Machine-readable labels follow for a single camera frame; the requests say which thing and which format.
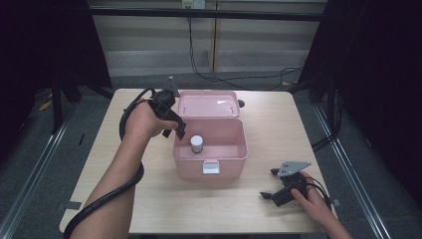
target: black curtain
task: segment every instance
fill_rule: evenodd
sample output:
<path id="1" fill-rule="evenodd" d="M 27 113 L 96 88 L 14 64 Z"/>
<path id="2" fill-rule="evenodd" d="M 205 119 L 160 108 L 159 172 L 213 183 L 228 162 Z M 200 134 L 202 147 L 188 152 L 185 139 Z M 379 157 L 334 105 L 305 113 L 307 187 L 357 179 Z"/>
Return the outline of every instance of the black curtain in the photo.
<path id="1" fill-rule="evenodd" d="M 71 101 L 79 99 L 76 85 L 111 87 L 92 16 L 63 10 L 88 7 L 86 0 L 0 3 L 0 135 L 8 138 L 0 143 L 2 158 L 34 95 L 55 78 Z"/>

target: pink lid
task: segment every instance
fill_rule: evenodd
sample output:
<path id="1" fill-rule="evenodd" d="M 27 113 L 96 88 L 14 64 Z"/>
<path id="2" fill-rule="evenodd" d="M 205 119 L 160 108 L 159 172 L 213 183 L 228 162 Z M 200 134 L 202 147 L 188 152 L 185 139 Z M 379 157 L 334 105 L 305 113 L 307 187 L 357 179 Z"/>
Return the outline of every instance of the pink lid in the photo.
<path id="1" fill-rule="evenodd" d="M 183 91 L 177 113 L 182 118 L 237 118 L 236 93 L 231 91 Z"/>

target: bottle cap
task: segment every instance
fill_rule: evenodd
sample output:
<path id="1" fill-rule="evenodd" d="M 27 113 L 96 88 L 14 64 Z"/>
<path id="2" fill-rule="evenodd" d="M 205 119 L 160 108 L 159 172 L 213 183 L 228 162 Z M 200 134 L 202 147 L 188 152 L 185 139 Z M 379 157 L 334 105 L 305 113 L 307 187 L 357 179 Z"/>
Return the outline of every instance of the bottle cap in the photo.
<path id="1" fill-rule="evenodd" d="M 192 151 L 199 153 L 202 151 L 203 139 L 200 135 L 194 135 L 190 138 L 190 144 L 192 145 Z"/>

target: black robotic gripper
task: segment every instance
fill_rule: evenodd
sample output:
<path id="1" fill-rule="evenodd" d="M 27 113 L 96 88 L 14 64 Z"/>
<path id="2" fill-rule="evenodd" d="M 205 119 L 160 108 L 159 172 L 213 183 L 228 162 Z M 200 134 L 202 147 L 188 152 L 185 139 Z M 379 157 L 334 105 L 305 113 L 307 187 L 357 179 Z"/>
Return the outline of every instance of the black robotic gripper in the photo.
<path id="1" fill-rule="evenodd" d="M 277 168 L 271 169 L 271 172 L 273 175 L 277 176 L 277 173 L 279 170 Z M 291 189 L 295 188 L 299 192 L 302 193 L 302 195 L 305 198 L 308 198 L 308 192 L 307 192 L 307 179 L 300 173 L 296 172 L 289 176 L 282 176 L 280 177 L 282 180 L 285 188 L 282 190 L 276 192 L 275 194 L 271 194 L 268 192 L 261 192 L 261 195 L 268 200 L 273 200 L 274 203 L 280 207 L 281 205 L 284 205 L 290 201 L 293 201 L 295 198 L 291 194 Z"/>

